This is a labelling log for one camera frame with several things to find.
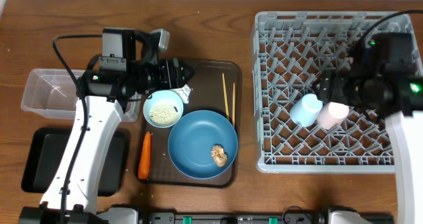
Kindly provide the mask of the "dark blue plate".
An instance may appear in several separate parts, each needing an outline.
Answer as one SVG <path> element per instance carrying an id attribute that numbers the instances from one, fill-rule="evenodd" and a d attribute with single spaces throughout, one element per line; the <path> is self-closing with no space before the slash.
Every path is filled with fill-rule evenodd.
<path id="1" fill-rule="evenodd" d="M 214 145 L 221 145 L 228 156 L 218 167 L 211 156 Z M 171 129 L 168 152 L 173 165 L 184 175 L 210 179 L 223 174 L 237 158 L 239 143 L 232 123 L 210 110 L 197 110 L 184 115 Z"/>

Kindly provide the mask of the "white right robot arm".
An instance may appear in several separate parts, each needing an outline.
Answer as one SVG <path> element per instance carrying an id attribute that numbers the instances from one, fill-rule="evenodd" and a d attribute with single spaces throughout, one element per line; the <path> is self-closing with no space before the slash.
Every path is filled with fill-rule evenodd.
<path id="1" fill-rule="evenodd" d="M 398 223 L 422 222 L 422 76 L 414 68 L 411 33 L 388 32 L 358 43 L 350 70 L 325 69 L 317 98 L 374 110 L 385 122 L 394 155 Z"/>

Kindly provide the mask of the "light blue plastic cup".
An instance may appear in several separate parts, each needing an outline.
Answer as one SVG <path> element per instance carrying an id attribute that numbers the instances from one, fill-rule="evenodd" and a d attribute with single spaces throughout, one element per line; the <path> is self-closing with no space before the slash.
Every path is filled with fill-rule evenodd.
<path id="1" fill-rule="evenodd" d="M 322 108 L 323 102 L 315 94 L 306 94 L 293 105 L 289 115 L 295 124 L 309 127 L 314 124 Z"/>

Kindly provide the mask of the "brown food scrap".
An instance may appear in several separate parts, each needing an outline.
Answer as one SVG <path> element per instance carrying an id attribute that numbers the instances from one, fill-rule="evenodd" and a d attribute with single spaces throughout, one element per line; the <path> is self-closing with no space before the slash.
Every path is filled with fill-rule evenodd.
<path id="1" fill-rule="evenodd" d="M 211 157 L 218 167 L 225 166 L 228 156 L 221 145 L 214 145 L 211 150 Z"/>

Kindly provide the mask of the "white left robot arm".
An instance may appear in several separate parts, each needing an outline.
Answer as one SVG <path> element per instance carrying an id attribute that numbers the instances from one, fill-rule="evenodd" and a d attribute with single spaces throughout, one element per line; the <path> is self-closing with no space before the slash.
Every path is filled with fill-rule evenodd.
<path id="1" fill-rule="evenodd" d="M 119 205 L 98 213 L 100 176 L 112 137 L 134 95 L 179 89 L 194 70 L 177 59 L 160 60 L 170 34 L 105 28 L 102 52 L 91 58 L 74 82 L 76 112 L 56 175 L 38 207 L 24 207 L 19 223 L 140 223 L 136 207 Z"/>

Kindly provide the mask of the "pink plastic cup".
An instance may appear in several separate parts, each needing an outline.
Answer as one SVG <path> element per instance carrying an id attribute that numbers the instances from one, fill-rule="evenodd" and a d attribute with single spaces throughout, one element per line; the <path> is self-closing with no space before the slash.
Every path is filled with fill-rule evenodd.
<path id="1" fill-rule="evenodd" d="M 349 106 L 336 102 L 329 102 L 323 106 L 317 116 L 317 123 L 320 127 L 329 130 L 330 128 L 340 125 L 348 116 Z"/>

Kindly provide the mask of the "light blue bowl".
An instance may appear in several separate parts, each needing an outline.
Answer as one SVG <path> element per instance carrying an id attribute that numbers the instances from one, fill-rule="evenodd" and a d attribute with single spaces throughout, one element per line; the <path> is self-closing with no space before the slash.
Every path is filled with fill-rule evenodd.
<path id="1" fill-rule="evenodd" d="M 184 112 L 184 103 L 175 92 L 163 90 L 149 95 L 143 105 L 143 116 L 156 128 L 169 128 Z"/>

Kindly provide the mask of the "white rice pile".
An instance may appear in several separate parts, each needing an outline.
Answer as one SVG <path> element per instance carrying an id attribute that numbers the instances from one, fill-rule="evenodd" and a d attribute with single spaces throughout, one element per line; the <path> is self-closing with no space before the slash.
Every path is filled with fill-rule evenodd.
<path id="1" fill-rule="evenodd" d="M 154 125 L 167 127 L 173 125 L 180 118 L 180 110 L 168 104 L 155 105 L 149 111 L 149 118 Z"/>

